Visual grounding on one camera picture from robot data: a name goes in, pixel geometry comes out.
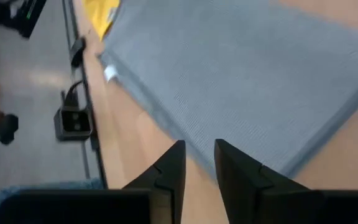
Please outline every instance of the white tag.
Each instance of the white tag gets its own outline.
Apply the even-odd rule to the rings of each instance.
[[[117,77],[117,75],[118,72],[114,65],[109,65],[106,67],[106,69],[104,69],[104,78],[106,79],[107,82],[113,79],[114,77]]]

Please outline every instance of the gray carpet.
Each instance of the gray carpet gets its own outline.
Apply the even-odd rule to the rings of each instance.
[[[358,107],[358,32],[267,1],[123,0],[104,65],[214,175],[223,138],[292,176]]]

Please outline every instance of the black device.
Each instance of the black device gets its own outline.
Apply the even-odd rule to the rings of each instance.
[[[62,106],[53,117],[55,135],[59,141],[84,141],[93,133],[89,109],[87,107],[80,109],[78,105],[75,90],[80,84],[84,84],[84,81],[72,84],[67,93],[61,92]]]
[[[30,38],[47,0],[25,0],[16,15],[11,15],[11,4],[16,0],[0,2],[0,25],[19,31]]]
[[[180,223],[185,159],[178,141],[122,190],[23,191],[2,203],[0,223]],[[229,223],[358,224],[358,190],[307,189],[222,139],[215,164]]]
[[[86,48],[85,37],[81,37],[74,41],[70,48],[70,63],[73,68],[78,68],[83,62],[83,52]]]

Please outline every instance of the black cable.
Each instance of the black cable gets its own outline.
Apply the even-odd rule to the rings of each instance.
[[[67,105],[71,105],[71,102],[73,101],[73,99],[75,98],[75,92],[74,90],[77,88],[77,86],[79,84],[84,84],[83,80],[74,82],[74,84],[72,84],[72,86],[68,89],[67,93],[66,93],[66,97],[65,100],[63,102],[63,106],[67,106]]]

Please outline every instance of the wooden surface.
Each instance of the wooden surface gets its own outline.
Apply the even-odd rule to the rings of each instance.
[[[358,12],[354,12],[358,7],[334,7],[357,5],[356,0],[281,1],[358,28]],[[320,4],[311,7],[310,2]],[[81,1],[75,1],[75,10],[80,33],[87,39],[85,69],[108,185],[111,189],[121,188],[153,164],[174,141],[118,84],[104,81],[102,68],[95,57],[103,45],[85,19]],[[186,166],[182,223],[227,223],[218,186],[192,158],[187,158]],[[296,180],[311,188],[358,188],[358,112],[305,166]]]

